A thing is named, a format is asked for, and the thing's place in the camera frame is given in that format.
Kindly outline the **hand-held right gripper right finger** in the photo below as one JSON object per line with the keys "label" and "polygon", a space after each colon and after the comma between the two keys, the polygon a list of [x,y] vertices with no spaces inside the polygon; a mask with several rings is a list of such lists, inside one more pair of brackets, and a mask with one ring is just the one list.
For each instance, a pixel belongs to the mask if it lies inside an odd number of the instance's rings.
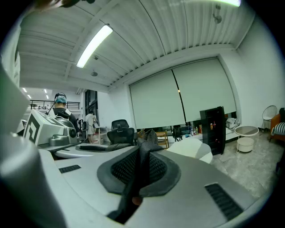
{"label": "hand-held right gripper right finger", "polygon": [[[161,152],[181,169],[177,184],[164,196],[146,197],[126,222],[129,228],[241,228],[263,207],[243,186],[214,166],[169,151]],[[206,186],[218,184],[242,212],[227,220]]]}

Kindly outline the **black glass-door fridge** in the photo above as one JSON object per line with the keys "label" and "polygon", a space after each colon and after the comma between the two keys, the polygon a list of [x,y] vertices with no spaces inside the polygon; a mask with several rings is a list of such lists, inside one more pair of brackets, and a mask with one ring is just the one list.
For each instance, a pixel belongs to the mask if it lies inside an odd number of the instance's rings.
{"label": "black glass-door fridge", "polygon": [[[219,106],[213,109],[202,110],[200,111],[200,117],[203,131],[203,143],[210,146],[212,155],[223,154],[226,141],[224,108]],[[216,128],[210,130],[210,124],[213,124],[214,121],[216,123]]]}

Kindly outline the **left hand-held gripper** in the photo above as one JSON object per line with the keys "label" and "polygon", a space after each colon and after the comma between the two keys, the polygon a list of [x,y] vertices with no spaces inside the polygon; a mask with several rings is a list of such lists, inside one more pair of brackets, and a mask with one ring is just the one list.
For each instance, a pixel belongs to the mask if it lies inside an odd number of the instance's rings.
{"label": "left hand-held gripper", "polygon": [[24,137],[39,149],[54,153],[59,158],[74,159],[107,153],[121,154],[134,147],[130,144],[99,145],[80,144],[71,121],[62,116],[52,118],[32,110],[26,122]]}

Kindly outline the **black handbag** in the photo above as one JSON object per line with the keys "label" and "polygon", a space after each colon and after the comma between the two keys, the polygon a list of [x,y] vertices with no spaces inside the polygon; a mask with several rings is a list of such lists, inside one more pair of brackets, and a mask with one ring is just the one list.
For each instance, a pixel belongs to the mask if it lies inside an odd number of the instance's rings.
{"label": "black handbag", "polygon": [[172,136],[176,141],[181,141],[182,140],[182,132],[181,132],[181,126],[180,125],[174,125],[173,130],[172,130]]}

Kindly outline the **black metal railing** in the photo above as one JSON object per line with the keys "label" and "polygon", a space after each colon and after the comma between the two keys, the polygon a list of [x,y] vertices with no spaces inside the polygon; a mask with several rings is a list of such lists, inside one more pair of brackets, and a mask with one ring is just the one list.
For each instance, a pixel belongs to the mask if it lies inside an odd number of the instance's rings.
{"label": "black metal railing", "polygon": [[[28,106],[28,110],[47,110],[50,109],[53,105],[53,101],[44,101],[44,100],[31,100],[30,105]],[[79,110],[80,103],[79,102],[67,102],[66,108],[70,110]]]}

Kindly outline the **striped pillow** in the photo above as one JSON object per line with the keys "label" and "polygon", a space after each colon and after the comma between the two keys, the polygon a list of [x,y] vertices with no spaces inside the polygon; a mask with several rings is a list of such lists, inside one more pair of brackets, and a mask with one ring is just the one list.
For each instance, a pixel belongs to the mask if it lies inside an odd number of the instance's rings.
{"label": "striped pillow", "polygon": [[271,135],[285,135],[285,122],[278,123],[275,127],[273,127]]}

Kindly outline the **white roller blind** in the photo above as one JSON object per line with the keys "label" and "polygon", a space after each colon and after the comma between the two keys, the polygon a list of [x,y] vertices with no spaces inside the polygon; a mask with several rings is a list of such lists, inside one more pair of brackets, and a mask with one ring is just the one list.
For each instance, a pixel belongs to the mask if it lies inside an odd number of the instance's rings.
{"label": "white roller blind", "polygon": [[130,86],[136,128],[185,123],[182,103],[171,70]]}
{"label": "white roller blind", "polygon": [[186,121],[201,119],[200,111],[224,108],[236,111],[228,77],[217,58],[197,61],[173,69],[183,101]]}

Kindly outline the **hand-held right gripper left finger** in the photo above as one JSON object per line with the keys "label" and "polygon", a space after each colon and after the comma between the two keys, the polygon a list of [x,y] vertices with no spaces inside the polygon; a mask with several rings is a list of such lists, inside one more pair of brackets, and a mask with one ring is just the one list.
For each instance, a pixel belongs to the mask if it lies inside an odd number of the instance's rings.
{"label": "hand-held right gripper left finger", "polygon": [[141,221],[131,219],[123,225],[107,217],[118,206],[120,196],[108,193],[97,177],[102,163],[135,149],[58,161],[49,151],[39,150],[44,174],[65,220],[64,228],[143,228]]}

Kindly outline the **long ceiling light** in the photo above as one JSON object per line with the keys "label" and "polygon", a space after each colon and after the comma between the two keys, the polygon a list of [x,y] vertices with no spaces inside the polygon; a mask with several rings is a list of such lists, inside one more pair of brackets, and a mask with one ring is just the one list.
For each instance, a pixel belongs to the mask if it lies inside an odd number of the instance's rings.
{"label": "long ceiling light", "polygon": [[105,24],[89,42],[82,55],[80,56],[76,66],[83,68],[98,46],[113,32],[113,29]]}
{"label": "long ceiling light", "polygon": [[219,3],[229,4],[231,6],[239,7],[241,0],[212,0]]}

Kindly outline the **round white side table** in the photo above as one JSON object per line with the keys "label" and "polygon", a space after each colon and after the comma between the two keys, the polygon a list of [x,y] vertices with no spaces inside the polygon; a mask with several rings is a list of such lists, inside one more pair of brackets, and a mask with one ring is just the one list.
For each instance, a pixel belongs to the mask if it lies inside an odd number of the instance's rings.
{"label": "round white side table", "polygon": [[254,150],[253,136],[259,133],[259,129],[254,126],[240,126],[235,129],[235,133],[238,135],[236,153],[249,153]]}

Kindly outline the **ceiling spotlight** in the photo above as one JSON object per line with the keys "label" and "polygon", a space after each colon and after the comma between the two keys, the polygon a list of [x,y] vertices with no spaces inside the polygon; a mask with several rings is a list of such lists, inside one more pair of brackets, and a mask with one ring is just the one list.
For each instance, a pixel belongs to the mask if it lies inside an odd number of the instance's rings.
{"label": "ceiling spotlight", "polygon": [[214,18],[214,22],[216,24],[220,24],[222,21],[222,16],[220,15],[221,5],[216,4],[215,5],[215,11],[213,12],[212,16]]}

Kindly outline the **white crumpled bag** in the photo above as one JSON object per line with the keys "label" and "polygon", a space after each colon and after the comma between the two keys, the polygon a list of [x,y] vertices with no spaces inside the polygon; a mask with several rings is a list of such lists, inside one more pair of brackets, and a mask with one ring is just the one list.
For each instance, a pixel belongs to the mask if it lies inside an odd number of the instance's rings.
{"label": "white crumpled bag", "polygon": [[237,118],[227,118],[225,125],[228,129],[234,130],[240,125],[240,121]]}

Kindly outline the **wooden shelf trolley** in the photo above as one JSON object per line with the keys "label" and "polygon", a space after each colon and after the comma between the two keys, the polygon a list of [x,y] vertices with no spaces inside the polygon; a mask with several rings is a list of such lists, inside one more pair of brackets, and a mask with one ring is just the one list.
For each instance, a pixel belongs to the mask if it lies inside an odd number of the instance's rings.
{"label": "wooden shelf trolley", "polygon": [[155,131],[154,129],[143,129],[138,132],[138,137],[151,143],[157,144],[163,149],[169,148],[169,140],[166,131]]}

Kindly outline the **black office chair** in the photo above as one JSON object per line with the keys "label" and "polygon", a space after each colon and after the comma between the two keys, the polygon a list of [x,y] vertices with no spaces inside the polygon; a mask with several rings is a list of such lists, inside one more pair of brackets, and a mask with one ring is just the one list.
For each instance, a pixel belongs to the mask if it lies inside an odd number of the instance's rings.
{"label": "black office chair", "polygon": [[135,145],[134,128],[130,128],[125,119],[114,120],[111,123],[111,131],[107,133],[107,137],[111,145],[118,143]]}

